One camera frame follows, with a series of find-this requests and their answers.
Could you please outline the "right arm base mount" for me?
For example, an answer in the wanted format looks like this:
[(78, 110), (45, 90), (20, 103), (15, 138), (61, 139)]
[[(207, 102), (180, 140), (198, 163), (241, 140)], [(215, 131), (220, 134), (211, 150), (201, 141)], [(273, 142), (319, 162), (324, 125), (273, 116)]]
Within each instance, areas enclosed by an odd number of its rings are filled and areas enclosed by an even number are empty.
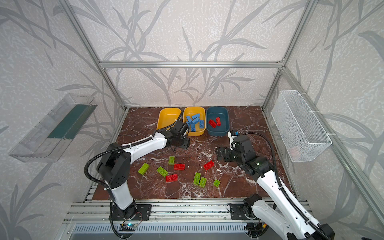
[(227, 210), (230, 212), (231, 220), (246, 221), (246, 220), (255, 220), (256, 217), (250, 217), (246, 214), (243, 204), (227, 204)]

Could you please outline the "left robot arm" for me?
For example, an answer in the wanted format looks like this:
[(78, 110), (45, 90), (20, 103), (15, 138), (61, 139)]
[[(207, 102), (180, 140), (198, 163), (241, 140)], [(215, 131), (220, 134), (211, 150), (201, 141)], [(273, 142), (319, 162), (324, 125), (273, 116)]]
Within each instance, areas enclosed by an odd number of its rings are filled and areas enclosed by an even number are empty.
[(176, 120), (170, 126), (156, 130), (152, 135), (128, 144), (111, 144), (106, 151), (92, 157), (84, 167), (85, 176), (94, 183), (104, 186), (111, 198), (112, 216), (131, 219), (137, 210), (132, 197), (128, 178), (131, 164), (154, 151), (176, 147), (188, 149), (188, 125)]

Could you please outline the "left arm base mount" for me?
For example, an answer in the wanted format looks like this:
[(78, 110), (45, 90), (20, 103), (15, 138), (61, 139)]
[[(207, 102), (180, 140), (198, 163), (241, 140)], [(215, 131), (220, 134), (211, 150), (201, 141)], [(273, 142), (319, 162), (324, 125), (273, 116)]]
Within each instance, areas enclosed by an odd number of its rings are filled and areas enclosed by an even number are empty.
[(151, 204), (132, 204), (127, 209), (121, 210), (116, 204), (112, 203), (109, 220), (148, 221), (150, 218), (151, 209)]

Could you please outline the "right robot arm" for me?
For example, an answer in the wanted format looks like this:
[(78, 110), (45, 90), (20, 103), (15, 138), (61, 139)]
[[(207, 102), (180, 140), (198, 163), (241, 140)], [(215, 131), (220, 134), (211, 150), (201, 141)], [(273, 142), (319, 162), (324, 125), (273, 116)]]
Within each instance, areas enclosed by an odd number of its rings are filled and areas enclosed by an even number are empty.
[(234, 162), (270, 196), (276, 209), (268, 206), (258, 194), (244, 199), (244, 212), (249, 219), (260, 219), (284, 240), (332, 240), (335, 232), (321, 224), (296, 199), (279, 176), (276, 154), (271, 141), (263, 138), (271, 150), (272, 160), (258, 155), (249, 134), (228, 133), (229, 147), (217, 147), (218, 161)]

